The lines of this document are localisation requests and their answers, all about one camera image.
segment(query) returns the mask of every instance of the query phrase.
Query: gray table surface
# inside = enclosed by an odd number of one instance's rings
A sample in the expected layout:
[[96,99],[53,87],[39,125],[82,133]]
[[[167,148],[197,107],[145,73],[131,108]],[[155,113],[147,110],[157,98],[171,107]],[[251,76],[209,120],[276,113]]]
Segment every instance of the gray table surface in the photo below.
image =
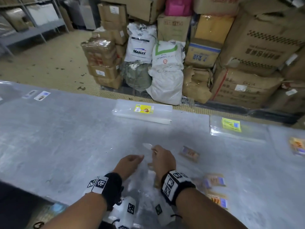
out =
[[[31,90],[51,94],[43,101],[21,98]],[[229,212],[248,228],[305,227],[305,159],[288,145],[305,131],[269,125],[266,143],[257,143],[211,136],[208,115],[174,110],[171,125],[118,118],[111,113],[116,100],[17,83],[0,82],[0,96],[3,182],[70,205],[91,177],[111,171],[125,155],[145,154],[123,194],[137,201],[135,223],[160,228],[151,203],[158,192],[147,171],[151,153],[142,143],[160,144],[190,177],[222,173],[227,187],[214,191],[227,195]],[[198,163],[178,154],[183,145],[200,153]]]

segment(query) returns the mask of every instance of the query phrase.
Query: yellow box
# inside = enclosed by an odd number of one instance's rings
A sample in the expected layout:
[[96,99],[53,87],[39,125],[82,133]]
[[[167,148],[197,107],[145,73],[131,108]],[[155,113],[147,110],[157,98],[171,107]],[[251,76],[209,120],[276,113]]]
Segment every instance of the yellow box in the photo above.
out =
[[234,22],[234,17],[201,15],[195,38],[223,44]]

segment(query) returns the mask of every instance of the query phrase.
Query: storage rack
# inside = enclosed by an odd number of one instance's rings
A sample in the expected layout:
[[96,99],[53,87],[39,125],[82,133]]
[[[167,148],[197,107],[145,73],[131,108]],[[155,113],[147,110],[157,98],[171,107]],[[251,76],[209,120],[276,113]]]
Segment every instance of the storage rack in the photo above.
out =
[[[21,0],[18,0],[18,2],[19,3],[16,3],[16,4],[0,5],[0,10],[3,9],[3,8],[8,8],[8,7],[20,7],[25,12],[25,14],[30,18],[34,27],[30,27],[28,30],[25,30],[25,31],[22,31],[22,32],[15,32],[14,34],[10,34],[10,35],[8,35],[6,37],[3,37],[3,38],[0,37],[0,45],[11,56],[14,56],[14,55],[10,51],[10,49],[8,48],[9,45],[12,45],[14,43],[20,42],[22,40],[25,40],[25,39],[28,39],[28,38],[31,38],[31,37],[34,37],[34,36],[37,36],[37,35],[40,35],[40,37],[43,39],[43,41],[45,43],[47,43],[47,41],[45,40],[42,33],[47,32],[49,30],[54,30],[55,31],[57,29],[57,27],[59,27],[59,26],[65,26],[66,31],[69,32],[55,0],[40,0],[40,1],[29,2],[29,3],[23,3]],[[52,2],[53,3],[53,5],[55,6],[56,12],[59,15],[59,19],[56,20],[56,21],[52,21],[52,22],[43,24],[41,26],[38,26],[36,24],[36,22],[34,21],[32,15],[30,14],[28,9],[26,8],[26,6],[27,5],[32,5],[32,4],[46,3],[46,2]]]

